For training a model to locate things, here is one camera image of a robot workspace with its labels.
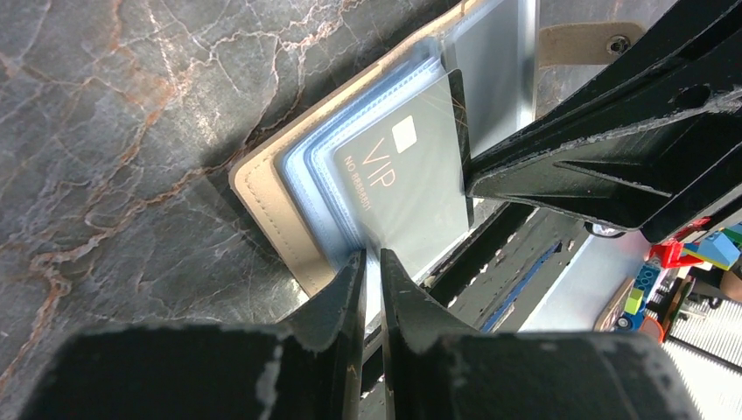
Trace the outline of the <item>beige card holder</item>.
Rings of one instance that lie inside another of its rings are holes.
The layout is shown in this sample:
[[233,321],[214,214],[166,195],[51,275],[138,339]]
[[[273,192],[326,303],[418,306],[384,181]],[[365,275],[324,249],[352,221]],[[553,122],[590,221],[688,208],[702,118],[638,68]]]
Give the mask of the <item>beige card holder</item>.
[[[229,175],[233,191],[310,297],[332,281],[354,252],[367,252],[366,341],[374,339],[380,324],[379,250],[363,241],[360,226],[352,219],[332,155],[395,105],[458,69],[446,58],[447,39],[478,2],[461,1],[404,37],[250,152]],[[536,71],[553,66],[611,64],[645,31],[643,24],[632,21],[538,24]],[[470,200],[473,223],[468,233],[429,272],[412,277],[415,281],[431,278],[439,264],[491,212],[492,208],[480,199]]]

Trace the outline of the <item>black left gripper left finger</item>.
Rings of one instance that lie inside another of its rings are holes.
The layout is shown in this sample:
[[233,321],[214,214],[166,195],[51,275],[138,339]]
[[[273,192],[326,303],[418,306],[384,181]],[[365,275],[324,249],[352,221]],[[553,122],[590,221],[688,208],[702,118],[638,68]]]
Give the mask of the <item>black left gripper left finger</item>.
[[23,419],[354,419],[364,252],[270,325],[98,325],[67,339]]

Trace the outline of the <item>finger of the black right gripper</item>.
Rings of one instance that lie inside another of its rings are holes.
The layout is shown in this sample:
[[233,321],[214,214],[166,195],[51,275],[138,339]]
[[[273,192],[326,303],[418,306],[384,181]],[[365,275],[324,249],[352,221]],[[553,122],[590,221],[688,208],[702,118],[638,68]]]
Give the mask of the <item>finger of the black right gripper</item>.
[[617,61],[471,163],[497,174],[579,145],[704,113],[741,97],[741,3],[678,1]]
[[663,242],[741,208],[741,97],[704,113],[584,143],[497,174],[466,176],[468,195],[544,207]]

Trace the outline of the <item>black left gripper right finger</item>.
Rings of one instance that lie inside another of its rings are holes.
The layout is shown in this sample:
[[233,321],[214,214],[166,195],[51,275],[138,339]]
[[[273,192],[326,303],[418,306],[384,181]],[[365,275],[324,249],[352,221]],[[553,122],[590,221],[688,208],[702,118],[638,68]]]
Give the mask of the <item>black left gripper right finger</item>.
[[684,419],[668,355],[637,332],[483,333],[381,251],[391,419]]

